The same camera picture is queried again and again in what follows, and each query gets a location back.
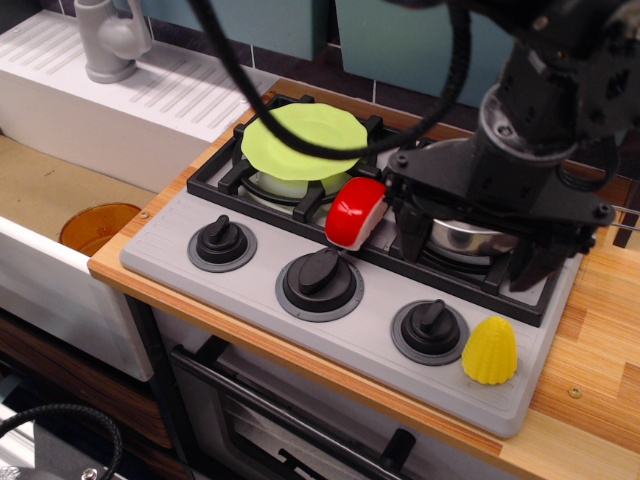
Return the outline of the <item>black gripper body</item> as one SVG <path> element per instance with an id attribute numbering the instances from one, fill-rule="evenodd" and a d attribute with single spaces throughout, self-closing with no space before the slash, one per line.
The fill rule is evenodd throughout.
<path id="1" fill-rule="evenodd" d="M 403 149 L 384 173 L 389 203 L 408 202 L 434 220 L 461 221 L 557 249 L 563 259 L 586 253 L 613 208 L 563 166 L 579 147 L 554 128 L 526 136 L 505 120 L 482 122 L 467 139 Z"/>

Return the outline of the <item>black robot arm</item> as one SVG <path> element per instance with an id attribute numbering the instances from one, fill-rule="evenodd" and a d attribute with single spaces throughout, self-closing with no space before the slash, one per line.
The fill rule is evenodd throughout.
<path id="1" fill-rule="evenodd" d="M 602 182 L 572 175 L 564 160 L 597 144 L 608 175 L 619 164 L 618 132 L 639 124 L 639 5 L 635 1 L 452 1 L 449 75 L 437 103 L 406 139 L 427 132 L 466 80 L 470 17 L 483 15 L 514 39 L 485 94 L 476 132 L 391 158 L 400 252 L 416 262 L 438 220 L 512 235 L 515 291 L 555 273 L 594 245 L 614 214 Z"/>

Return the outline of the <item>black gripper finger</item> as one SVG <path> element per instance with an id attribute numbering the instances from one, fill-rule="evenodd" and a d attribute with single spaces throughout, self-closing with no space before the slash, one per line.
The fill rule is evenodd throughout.
<path id="1" fill-rule="evenodd" d="M 554 274 L 562 265 L 563 254 L 557 249 L 521 239 L 510 262 L 509 289 L 513 292 L 528 290 Z"/>
<path id="2" fill-rule="evenodd" d="M 416 263 L 430 237 L 433 220 L 408 202 L 396 203 L 394 214 L 399 231 L 400 253 L 406 261 Z"/>

